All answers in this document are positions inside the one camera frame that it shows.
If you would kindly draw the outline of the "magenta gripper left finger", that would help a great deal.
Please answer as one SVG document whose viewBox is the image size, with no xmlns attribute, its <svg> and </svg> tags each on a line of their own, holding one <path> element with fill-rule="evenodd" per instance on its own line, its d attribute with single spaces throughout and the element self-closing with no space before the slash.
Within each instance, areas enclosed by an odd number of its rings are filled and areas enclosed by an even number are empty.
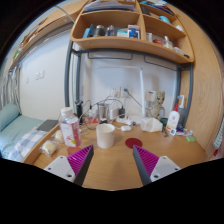
<svg viewBox="0 0 224 224">
<path fill-rule="evenodd" d="M 87 146 L 68 157 L 57 157 L 45 168 L 45 171 L 82 186 L 93 154 L 93 146 Z"/>
</svg>

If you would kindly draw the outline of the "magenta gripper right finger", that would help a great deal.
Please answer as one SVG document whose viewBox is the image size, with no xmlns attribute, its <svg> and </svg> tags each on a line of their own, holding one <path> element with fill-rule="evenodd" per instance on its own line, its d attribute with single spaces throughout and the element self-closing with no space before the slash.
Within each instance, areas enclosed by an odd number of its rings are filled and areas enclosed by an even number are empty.
<svg viewBox="0 0 224 224">
<path fill-rule="evenodd" d="M 133 157 L 143 185 L 148 185 L 180 170 L 167 156 L 158 157 L 140 146 L 133 146 Z"/>
</svg>

